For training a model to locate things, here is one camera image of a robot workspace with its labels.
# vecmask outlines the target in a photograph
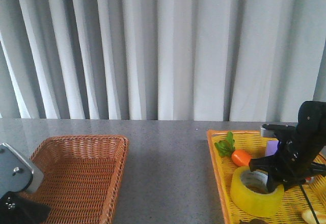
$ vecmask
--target packing tape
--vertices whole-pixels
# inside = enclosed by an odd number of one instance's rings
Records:
[[[282,202],[283,185],[268,193],[267,175],[263,172],[251,172],[248,166],[234,171],[231,182],[231,199],[244,212],[258,217],[276,214]]]

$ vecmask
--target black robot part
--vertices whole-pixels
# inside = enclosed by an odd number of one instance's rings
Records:
[[[269,192],[280,184],[288,190],[304,183],[307,177],[326,176],[326,165],[313,162],[326,145],[325,102],[304,102],[296,127],[264,124],[262,128],[274,132],[279,140],[278,149],[274,155],[252,159],[249,167],[251,171],[268,173]]]

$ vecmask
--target brown wicker basket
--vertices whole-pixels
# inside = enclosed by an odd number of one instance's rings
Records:
[[[129,140],[119,135],[56,136],[31,156],[44,173],[34,194],[51,207],[45,223],[112,223]]]

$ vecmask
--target wicker basket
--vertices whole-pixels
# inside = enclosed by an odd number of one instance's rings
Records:
[[[263,157],[267,141],[274,138],[265,138],[260,136],[259,131],[232,131],[237,149],[245,149],[254,158]],[[237,166],[228,157],[221,158],[214,146],[215,142],[225,139],[227,131],[207,132],[208,144],[214,174],[220,194],[221,206],[224,221],[227,224],[239,224],[240,220],[250,221],[256,217],[250,216],[237,208],[230,197],[230,186],[234,170]],[[317,163],[325,163],[324,159],[318,156],[315,159]],[[326,209],[326,178],[318,176],[311,185],[304,185],[305,192],[315,210],[325,212]],[[303,194],[299,187],[291,188],[283,195],[282,205],[277,214],[272,217],[264,218],[268,224],[272,223],[305,223],[301,218],[301,212],[308,209]]]
[[[119,135],[56,136],[31,156],[44,173],[34,194],[51,207],[45,223],[112,223],[129,140]]]

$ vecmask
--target screw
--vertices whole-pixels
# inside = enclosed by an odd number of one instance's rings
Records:
[[[16,208],[15,204],[9,204],[8,205],[8,210],[14,210]]]
[[[19,172],[21,172],[22,171],[22,169],[21,168],[19,168],[19,167],[15,167],[14,168],[14,173],[19,173]]]

